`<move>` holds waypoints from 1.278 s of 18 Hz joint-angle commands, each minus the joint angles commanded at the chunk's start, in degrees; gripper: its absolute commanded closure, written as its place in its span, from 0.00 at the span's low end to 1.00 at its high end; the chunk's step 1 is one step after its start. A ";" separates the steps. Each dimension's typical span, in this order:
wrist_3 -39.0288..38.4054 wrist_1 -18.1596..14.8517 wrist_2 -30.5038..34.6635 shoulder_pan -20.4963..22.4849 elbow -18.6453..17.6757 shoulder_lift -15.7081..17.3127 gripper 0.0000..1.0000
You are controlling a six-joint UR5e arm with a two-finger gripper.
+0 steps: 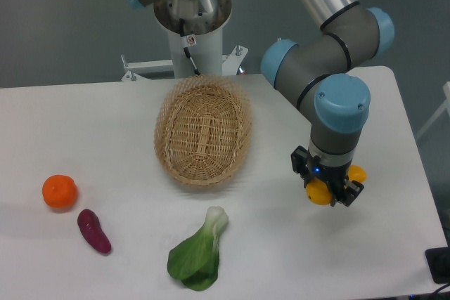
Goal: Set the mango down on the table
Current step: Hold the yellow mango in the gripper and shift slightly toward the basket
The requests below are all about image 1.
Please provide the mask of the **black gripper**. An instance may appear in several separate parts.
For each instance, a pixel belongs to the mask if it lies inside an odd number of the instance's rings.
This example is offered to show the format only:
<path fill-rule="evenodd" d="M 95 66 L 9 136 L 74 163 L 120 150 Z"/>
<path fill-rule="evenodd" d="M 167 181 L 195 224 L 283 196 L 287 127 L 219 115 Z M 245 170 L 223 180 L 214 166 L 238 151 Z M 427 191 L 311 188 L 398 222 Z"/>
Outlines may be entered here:
<path fill-rule="evenodd" d="M 326 184 L 331 191 L 332 207 L 337 203 L 350 206 L 364 189 L 361 182 L 349 180 L 351 160 L 339 165 L 326 164 L 324 159 L 318 155 L 312 156 L 301 145 L 291 153 L 290 158 L 292 170 L 302 177 L 305 188 L 314 179 Z"/>

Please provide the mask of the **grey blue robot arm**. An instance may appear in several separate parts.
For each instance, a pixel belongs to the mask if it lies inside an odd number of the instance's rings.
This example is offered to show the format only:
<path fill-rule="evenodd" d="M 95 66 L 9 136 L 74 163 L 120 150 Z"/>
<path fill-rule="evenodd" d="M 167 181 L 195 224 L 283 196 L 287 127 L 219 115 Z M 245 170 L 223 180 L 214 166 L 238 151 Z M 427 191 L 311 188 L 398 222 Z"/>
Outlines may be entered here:
<path fill-rule="evenodd" d="M 134 8 L 153 6 L 171 37 L 176 77 L 223 74 L 222 48 L 211 36 L 231 14 L 231 0 L 127 0 Z M 283 39 L 261 61 L 267 81 L 311 123 L 310 141 L 291 155 L 293 171 L 306 188 L 322 183 L 331 204 L 350 205 L 364 186 L 349 170 L 371 101 L 365 83 L 349 71 L 389 48 L 394 25 L 379 8 L 358 0 L 303 0 L 321 37 L 301 47 Z"/>

